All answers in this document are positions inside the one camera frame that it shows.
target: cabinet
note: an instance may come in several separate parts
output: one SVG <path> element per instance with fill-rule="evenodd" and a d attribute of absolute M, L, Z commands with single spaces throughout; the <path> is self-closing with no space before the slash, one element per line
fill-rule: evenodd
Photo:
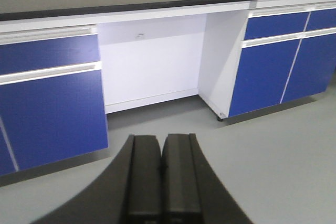
<path fill-rule="evenodd" d="M 283 102 L 324 92 L 336 66 L 336 34 L 302 40 Z"/>
<path fill-rule="evenodd" d="M 326 90 L 336 66 L 336 9 L 314 8 L 324 7 L 208 15 L 199 94 L 220 118 Z"/>
<path fill-rule="evenodd" d="M 0 46 L 7 136 L 0 138 L 0 174 L 108 147 L 98 41 L 91 33 Z"/>
<path fill-rule="evenodd" d="M 299 40 L 244 48 L 229 116 L 279 104 Z"/>

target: white back panel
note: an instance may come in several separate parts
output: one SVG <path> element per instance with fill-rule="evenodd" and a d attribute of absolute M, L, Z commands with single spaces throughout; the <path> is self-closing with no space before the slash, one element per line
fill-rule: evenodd
<path fill-rule="evenodd" d="M 206 15 L 100 24 L 105 105 L 197 88 Z"/>

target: blue cabinet door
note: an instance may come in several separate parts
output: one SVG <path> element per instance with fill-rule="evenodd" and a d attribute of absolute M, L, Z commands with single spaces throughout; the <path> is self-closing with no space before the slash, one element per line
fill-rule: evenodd
<path fill-rule="evenodd" d="M 280 103 L 299 40 L 244 48 L 229 116 Z"/>
<path fill-rule="evenodd" d="M 4 138 L 4 126 L 0 118 L 0 175 L 15 172 L 14 164 L 9 154 Z"/>
<path fill-rule="evenodd" d="M 108 147 L 100 70 L 0 86 L 19 169 Z"/>
<path fill-rule="evenodd" d="M 336 9 L 311 12 L 307 31 L 336 27 Z"/>
<path fill-rule="evenodd" d="M 303 39 L 283 102 L 324 92 L 335 65 L 335 34 Z"/>

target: gray floor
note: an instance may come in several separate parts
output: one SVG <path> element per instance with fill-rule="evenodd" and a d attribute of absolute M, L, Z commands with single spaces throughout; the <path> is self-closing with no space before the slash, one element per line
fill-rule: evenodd
<path fill-rule="evenodd" d="M 111 157 L 0 187 L 0 224 L 30 223 L 70 199 L 111 162 L 129 134 L 156 135 L 162 146 L 167 134 L 190 132 L 256 224 L 332 224 L 335 80 L 324 94 L 224 122 L 199 97 L 110 114 Z"/>

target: blue drawer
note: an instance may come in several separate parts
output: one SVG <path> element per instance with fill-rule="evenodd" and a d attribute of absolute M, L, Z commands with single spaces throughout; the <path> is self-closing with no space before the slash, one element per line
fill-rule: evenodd
<path fill-rule="evenodd" d="M 307 31 L 336 27 L 336 9 L 317 10 L 311 13 Z"/>
<path fill-rule="evenodd" d="M 307 18 L 308 12 L 250 18 L 245 39 L 299 33 L 304 30 Z"/>
<path fill-rule="evenodd" d="M 0 46 L 0 75 L 99 61 L 97 35 Z"/>

